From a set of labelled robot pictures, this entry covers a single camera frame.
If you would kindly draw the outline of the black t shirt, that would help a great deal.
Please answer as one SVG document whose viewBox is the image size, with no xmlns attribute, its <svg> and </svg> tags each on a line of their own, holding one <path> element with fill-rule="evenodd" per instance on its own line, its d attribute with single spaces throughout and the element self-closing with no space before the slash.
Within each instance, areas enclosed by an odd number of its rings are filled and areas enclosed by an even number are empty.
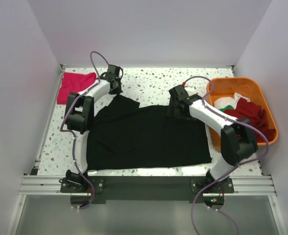
<svg viewBox="0 0 288 235">
<path fill-rule="evenodd" d="M 168 107 L 117 95 L 95 116 L 87 139 L 88 170 L 208 164 L 205 125 L 167 116 Z"/>
</svg>

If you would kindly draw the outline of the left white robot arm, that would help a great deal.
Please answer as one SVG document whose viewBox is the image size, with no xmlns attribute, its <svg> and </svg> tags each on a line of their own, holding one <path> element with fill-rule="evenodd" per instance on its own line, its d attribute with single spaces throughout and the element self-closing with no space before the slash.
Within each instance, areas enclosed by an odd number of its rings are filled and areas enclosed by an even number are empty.
<svg viewBox="0 0 288 235">
<path fill-rule="evenodd" d="M 78 192 L 93 193 L 92 183 L 88 180 L 86 144 L 88 132 L 94 123 L 94 104 L 106 94 L 122 93 L 122 78 L 123 69 L 109 64 L 107 71 L 97 77 L 92 85 L 78 93 L 69 94 L 60 131 L 69 132 L 73 136 L 73 166 L 67 170 L 66 177 L 60 181 L 63 187 L 73 188 Z"/>
</svg>

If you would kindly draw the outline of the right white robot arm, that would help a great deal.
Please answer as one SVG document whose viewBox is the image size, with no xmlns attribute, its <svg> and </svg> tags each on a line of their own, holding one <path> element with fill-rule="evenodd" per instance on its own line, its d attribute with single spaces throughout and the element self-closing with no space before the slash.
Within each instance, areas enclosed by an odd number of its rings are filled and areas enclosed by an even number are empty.
<svg viewBox="0 0 288 235">
<path fill-rule="evenodd" d="M 230 171 L 258 150 L 250 121 L 246 118 L 237 120 L 216 108 L 210 111 L 212 106 L 207 101 L 197 94 L 190 96 L 183 85 L 171 88 L 169 94 L 168 116 L 200 121 L 220 136 L 221 158 L 208 170 L 205 179 L 198 182 L 199 187 L 217 192 Z"/>
</svg>

